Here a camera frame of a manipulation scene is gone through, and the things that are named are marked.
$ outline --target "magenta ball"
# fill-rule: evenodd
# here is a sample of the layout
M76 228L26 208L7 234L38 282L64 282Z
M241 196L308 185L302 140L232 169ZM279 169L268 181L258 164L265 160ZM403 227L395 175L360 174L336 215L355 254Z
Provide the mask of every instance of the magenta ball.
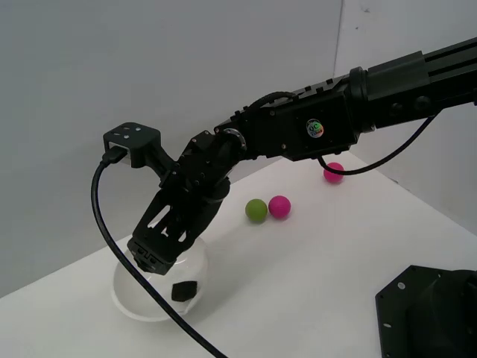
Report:
M284 219L291 209L290 201L281 195L273 197L268 203L268 211L275 219Z
M328 167L336 170L344 170L340 163L328 163ZM326 169L323 170L323 175L328 182L333 184L339 183L343 180L343 175L328 172Z

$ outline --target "gray wall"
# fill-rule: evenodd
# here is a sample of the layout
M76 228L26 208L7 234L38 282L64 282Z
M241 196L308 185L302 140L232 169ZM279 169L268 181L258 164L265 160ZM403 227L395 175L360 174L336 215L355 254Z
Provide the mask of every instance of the gray wall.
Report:
M477 37L476 14L475 0L346 0L336 73ZM419 125L408 123L361 136L352 152L374 162L404 143ZM473 104L445 110L380 171L477 234L476 138Z
M177 157L259 96L331 77L340 13L337 0L0 0L0 296L103 247L89 185L105 131L154 126ZM108 169L115 237L157 184Z

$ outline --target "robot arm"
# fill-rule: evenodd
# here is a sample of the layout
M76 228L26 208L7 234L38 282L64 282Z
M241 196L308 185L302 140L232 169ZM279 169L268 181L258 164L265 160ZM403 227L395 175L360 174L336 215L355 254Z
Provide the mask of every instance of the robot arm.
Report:
M358 142L359 135L477 104L477 38L423 55L416 52L294 92L275 92L192 138L177 161L160 132L124 123L104 135L104 147L127 149L133 168L151 167L160 191L127 246L144 271L166 274L218 212L230 190L228 173L241 160L282 156L321 159ZM150 223L168 212L155 227Z

